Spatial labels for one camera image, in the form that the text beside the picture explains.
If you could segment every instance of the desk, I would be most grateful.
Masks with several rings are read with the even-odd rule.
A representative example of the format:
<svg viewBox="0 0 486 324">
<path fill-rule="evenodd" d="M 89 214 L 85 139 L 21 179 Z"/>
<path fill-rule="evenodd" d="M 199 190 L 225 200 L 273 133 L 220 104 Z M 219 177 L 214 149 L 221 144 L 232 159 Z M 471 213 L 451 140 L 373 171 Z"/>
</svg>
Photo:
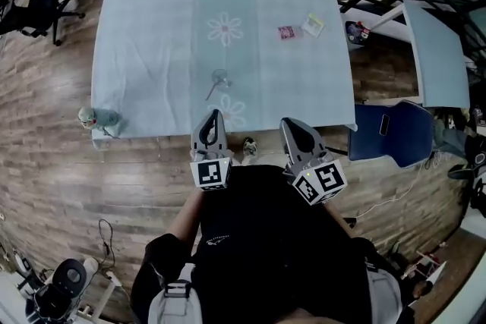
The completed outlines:
<svg viewBox="0 0 486 324">
<path fill-rule="evenodd" d="M 367 101 L 394 105 L 412 100 L 424 107 L 469 108 L 469 83 L 459 36 L 416 3 L 403 4 L 387 12 L 370 30 L 404 14 L 415 58 L 418 96 Z"/>
<path fill-rule="evenodd" d="M 280 39 L 278 27 L 299 26 L 309 13 L 326 23 L 318 38 Z M 232 85 L 206 101 L 220 68 Z M 121 113 L 120 137 L 190 134 L 214 108 L 230 132 L 276 129 L 285 116 L 353 126 L 337 1 L 104 0 L 91 105 Z"/>
</svg>

